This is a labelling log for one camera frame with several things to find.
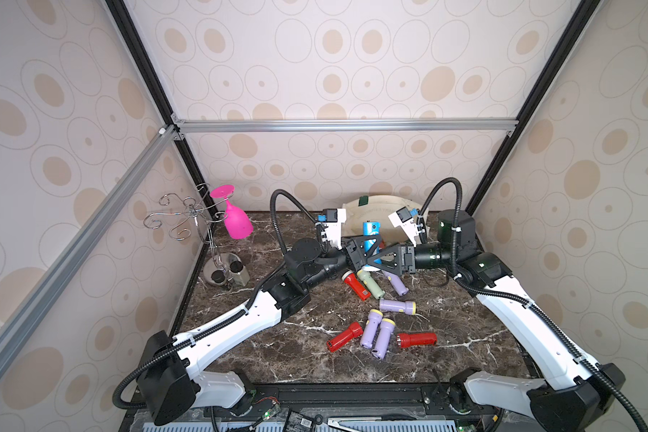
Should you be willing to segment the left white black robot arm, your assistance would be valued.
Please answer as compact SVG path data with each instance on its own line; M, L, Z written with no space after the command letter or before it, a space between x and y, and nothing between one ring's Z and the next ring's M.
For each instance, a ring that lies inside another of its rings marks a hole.
M174 337L165 331L153 335L139 366L113 391L113 405L147 410L157 426L195 408L219 407L236 415L249 412L256 391L245 374L211 373L208 366L244 340L300 311L319 284L372 263L380 239L378 235L345 238L340 249L329 251L316 239L297 240L246 302Z

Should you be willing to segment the cream green tote bag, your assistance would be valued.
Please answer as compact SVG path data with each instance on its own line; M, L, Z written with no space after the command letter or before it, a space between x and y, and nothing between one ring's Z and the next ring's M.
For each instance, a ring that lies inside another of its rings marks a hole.
M343 208L347 212L347 220L342 225L342 235L344 237L362 235L363 223L376 221L381 224L380 235L386 244L405 242L408 237L402 228L394 228L388 218L401 207L419 210L421 204L394 195L364 195L345 203Z

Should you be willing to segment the pale green flashlight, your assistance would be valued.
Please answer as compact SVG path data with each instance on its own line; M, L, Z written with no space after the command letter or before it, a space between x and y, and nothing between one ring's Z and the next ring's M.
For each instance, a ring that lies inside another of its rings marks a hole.
M384 297L385 292L379 286L379 284L374 280L371 273L365 270L359 270L356 273L358 279L363 283L365 288L371 293L372 297L376 300L380 300Z

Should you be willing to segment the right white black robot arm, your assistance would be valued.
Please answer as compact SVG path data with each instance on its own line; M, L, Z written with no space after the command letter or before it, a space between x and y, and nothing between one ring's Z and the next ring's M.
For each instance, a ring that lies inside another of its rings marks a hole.
M635 426L648 430L624 396L626 378L577 345L527 295L509 267L481 250L476 223L467 212L440 214L437 241L430 242L419 215L402 208L389 216L410 244L379 245L377 230L365 228L365 262L396 274L444 268L448 276L487 307L537 366L538 379L517 379L468 369L457 377L458 404L491 405L534 419L546 431L583 431L619 402Z

